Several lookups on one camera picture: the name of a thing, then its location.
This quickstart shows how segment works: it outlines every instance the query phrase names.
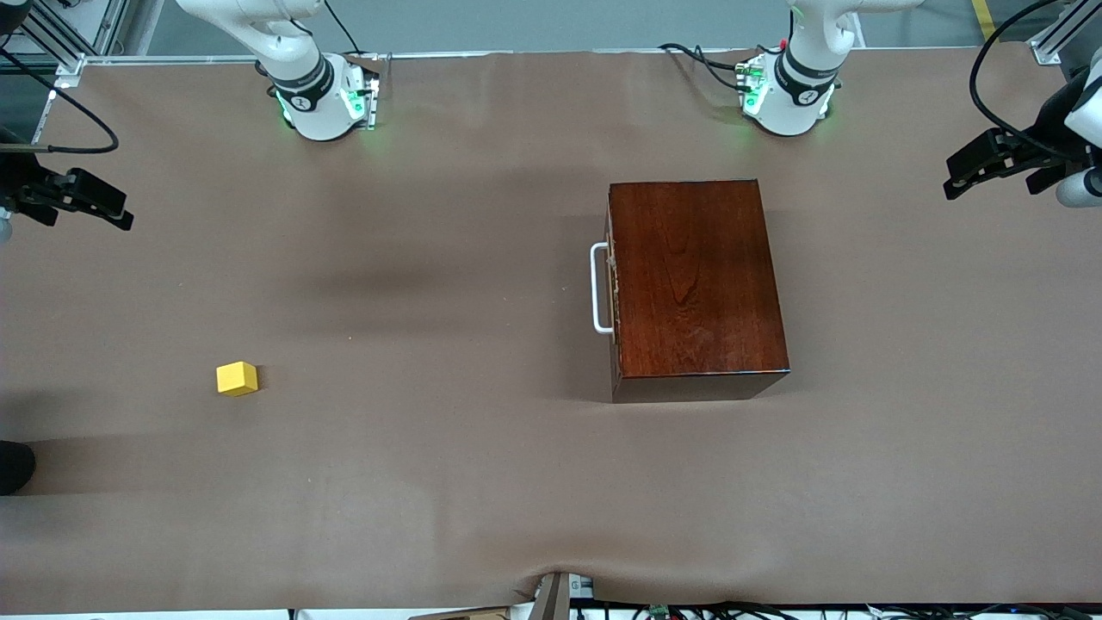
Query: wires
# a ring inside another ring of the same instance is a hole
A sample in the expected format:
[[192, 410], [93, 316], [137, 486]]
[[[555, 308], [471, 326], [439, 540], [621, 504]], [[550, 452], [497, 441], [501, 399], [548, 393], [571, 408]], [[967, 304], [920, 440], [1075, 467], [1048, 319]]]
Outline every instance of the wires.
[[1014, 127], [1009, 122], [1007, 122], [1007, 121], [1003, 120], [1002, 118], [1000, 118], [998, 116], [996, 116], [995, 112], [991, 111], [991, 109], [986, 106], [986, 104], [983, 102], [983, 99], [980, 98], [980, 91], [976, 89], [976, 85], [975, 85], [976, 78], [980, 76], [980, 67], [983, 65], [983, 59], [987, 57], [987, 52], [991, 51], [991, 47], [995, 44], [995, 41], [998, 40], [1000, 35], [1002, 35], [1004, 32], [1006, 32], [1006, 30], [1008, 28], [1011, 28], [1012, 25], [1014, 25], [1015, 23], [1017, 23], [1018, 20], [1020, 20], [1022, 18], [1028, 15], [1029, 13], [1031, 13], [1031, 12], [1034, 12], [1034, 11], [1042, 8], [1042, 7], [1047, 7], [1047, 6], [1049, 6], [1049, 4], [1054, 3], [1054, 2], [1057, 2], [1057, 1], [1059, 1], [1059, 0], [1038, 0], [1037, 2], [1034, 2], [1033, 4], [1029, 4], [1025, 9], [1022, 9], [1017, 13], [1014, 13], [1013, 15], [1011, 15], [1009, 19], [1007, 19], [1005, 22], [1003, 22], [1002, 25], [1000, 25], [997, 29], [995, 29], [995, 32], [992, 32], [991, 36], [988, 36], [987, 40], [983, 43], [983, 47], [980, 47], [980, 53], [976, 55], [975, 62], [972, 64], [972, 73], [969, 75], [969, 78], [968, 78], [968, 89], [969, 89], [969, 94], [972, 96], [972, 104], [975, 106], [975, 108], [977, 110], [980, 110], [981, 113], [983, 113], [983, 116], [987, 117], [987, 120], [994, 122], [995, 124], [997, 124], [1001, 129], [1003, 129], [1007, 133], [1011, 133], [1011, 134], [1015, 135], [1016, 138], [1020, 139], [1022, 141], [1024, 141], [1024, 142], [1026, 142], [1026, 143], [1035, 146], [1036, 149], [1038, 149], [1038, 150], [1040, 150], [1040, 151], [1042, 151], [1042, 152], [1045, 152], [1045, 153], [1047, 153], [1049, 155], [1052, 155], [1052, 156], [1056, 156], [1056, 157], [1060, 157], [1060, 159], [1066, 159], [1066, 160], [1074, 161], [1074, 160], [1079, 159], [1079, 156], [1077, 156], [1077, 155], [1069, 155], [1067, 153], [1062, 153], [1062, 152], [1054, 149], [1052, 146], [1050, 146], [1050, 145], [1048, 145], [1048, 144], [1046, 144], [1046, 143], [1039, 141], [1039, 140], [1037, 140], [1036, 138], [1033, 138], [1031, 135], [1027, 134], [1025, 131], [1022, 131], [1020, 129], [1017, 129], [1016, 127]]
[[333, 21], [337, 22], [337, 25], [341, 26], [342, 31], [344, 31], [345, 36], [348, 37], [348, 43], [352, 43], [353, 53], [363, 54], [364, 51], [359, 48], [359, 45], [356, 43], [356, 40], [352, 37], [352, 33], [348, 32], [348, 29], [345, 28], [344, 22], [341, 21], [341, 18], [337, 17], [337, 12], [334, 11], [333, 7], [329, 6], [329, 0], [325, 0], [325, 8], [329, 11], [329, 14], [333, 15]]
[[8, 62], [10, 62], [11, 64], [13, 64], [17, 67], [19, 67], [20, 70], [22, 70], [26, 75], [30, 75], [31, 77], [33, 77], [35, 81], [37, 81], [39, 84], [42, 84], [43, 86], [45, 86], [46, 88], [48, 88], [51, 93], [56, 93], [58, 97], [65, 99], [73, 107], [75, 107], [76, 109], [78, 109], [82, 112], [84, 112], [85, 116], [87, 116], [88, 118], [91, 119], [93, 122], [95, 122], [96, 124], [98, 124], [99, 128], [102, 129], [104, 132], [107, 133], [107, 135], [111, 139], [111, 143], [110, 144], [108, 144], [106, 146], [94, 146], [94, 148], [89, 148], [89, 146], [55, 146], [53, 144], [47, 144], [46, 145], [46, 152], [51, 152], [51, 153], [75, 153], [75, 154], [98, 154], [98, 153], [108, 153], [108, 152], [111, 152], [115, 149], [119, 148], [119, 137], [115, 134], [115, 131], [112, 131], [111, 128], [108, 127], [106, 122], [104, 122], [102, 120], [100, 120], [100, 118], [98, 116], [96, 116], [95, 113], [93, 113], [91, 110], [89, 110], [88, 108], [86, 108], [83, 105], [80, 105], [80, 101], [77, 101], [73, 97], [68, 96], [68, 94], [66, 94], [65, 90], [60, 89], [60, 88], [55, 87], [53, 84], [51, 84], [51, 83], [46, 81], [45, 79], [43, 79], [42, 76], [40, 76], [39, 74], [36, 74], [33, 70], [31, 70], [30, 67], [28, 67], [26, 65], [24, 65], [22, 62], [20, 62], [19, 58], [17, 58], [15, 56], [13, 56], [10, 52], [8, 52], [7, 50], [4, 50], [3, 47], [0, 47], [0, 55], [2, 55], [3, 57], [8, 58]]
[[696, 45], [696, 47], [694, 47], [693, 50], [689, 50], [689, 47], [685, 47], [684, 45], [681, 45], [679, 43], [666, 43], [663, 45], [659, 45], [658, 48], [666, 50], [667, 52], [670, 50], [677, 50], [679, 52], [682, 52], [690, 58], [696, 61], [698, 63], [702, 63], [707, 68], [707, 72], [712, 74], [712, 77], [714, 77], [720, 84], [723, 84], [727, 88], [738, 90], [739, 93], [750, 91], [749, 86], [744, 86], [742, 84], [733, 84], [720, 77], [720, 74], [715, 73], [715, 69], [719, 68], [722, 70], [735, 70], [735, 65], [728, 65], [726, 63], [721, 63], [709, 58], [707, 56], [704, 55], [704, 50], [702, 50], [700, 45]]

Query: tabletop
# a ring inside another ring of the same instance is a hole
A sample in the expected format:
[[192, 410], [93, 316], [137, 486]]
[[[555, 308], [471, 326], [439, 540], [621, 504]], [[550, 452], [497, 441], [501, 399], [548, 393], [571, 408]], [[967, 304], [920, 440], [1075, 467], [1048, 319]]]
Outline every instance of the tabletop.
[[[607, 599], [1099, 600], [1102, 219], [1020, 178], [947, 202], [974, 50], [856, 51], [785, 139], [683, 56], [395, 61], [311, 143], [249, 65], [88, 67], [133, 230], [0, 253], [9, 613]], [[1061, 84], [981, 80], [1028, 124]], [[55, 102], [43, 138], [98, 143]], [[587, 250], [608, 186], [759, 180], [792, 373], [613, 405]], [[246, 360], [262, 390], [215, 393]]]

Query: yellow cube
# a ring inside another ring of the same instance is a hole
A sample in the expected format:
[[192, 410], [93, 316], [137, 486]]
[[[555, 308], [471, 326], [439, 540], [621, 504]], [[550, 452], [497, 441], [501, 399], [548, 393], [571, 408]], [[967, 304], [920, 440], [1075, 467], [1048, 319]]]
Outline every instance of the yellow cube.
[[260, 390], [257, 368], [248, 362], [234, 362], [218, 367], [218, 394], [245, 396]]

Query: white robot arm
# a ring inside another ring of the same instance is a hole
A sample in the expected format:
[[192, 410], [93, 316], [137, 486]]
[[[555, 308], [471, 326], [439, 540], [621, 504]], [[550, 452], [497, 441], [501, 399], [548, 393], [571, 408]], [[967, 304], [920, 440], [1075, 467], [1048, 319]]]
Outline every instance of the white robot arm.
[[[1091, 58], [1083, 93], [1063, 123], [1102, 152], [1102, 48]], [[1102, 206], [1102, 162], [1077, 172], [1060, 182], [1056, 198], [1063, 206]]]
[[795, 17], [788, 46], [752, 58], [741, 79], [750, 88], [743, 113], [780, 135], [811, 129], [827, 111], [839, 68], [856, 40], [855, 13], [912, 9], [922, 0], [788, 0]]
[[364, 69], [338, 54], [323, 54], [298, 20], [323, 0], [176, 0], [256, 54], [276, 85], [283, 116], [311, 140], [333, 140], [367, 115]]

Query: yellow block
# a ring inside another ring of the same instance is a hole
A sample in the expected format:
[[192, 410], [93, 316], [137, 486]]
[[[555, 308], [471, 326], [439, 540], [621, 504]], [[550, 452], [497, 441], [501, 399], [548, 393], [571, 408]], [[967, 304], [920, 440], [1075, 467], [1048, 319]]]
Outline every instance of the yellow block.
[[991, 19], [991, 9], [987, 7], [987, 0], [972, 0], [972, 10], [975, 11], [975, 19], [980, 22], [980, 30], [983, 32], [984, 41], [991, 39], [991, 35], [995, 33], [995, 20]]
[[260, 390], [257, 368], [248, 362], [234, 362], [218, 367], [218, 394], [245, 396]]

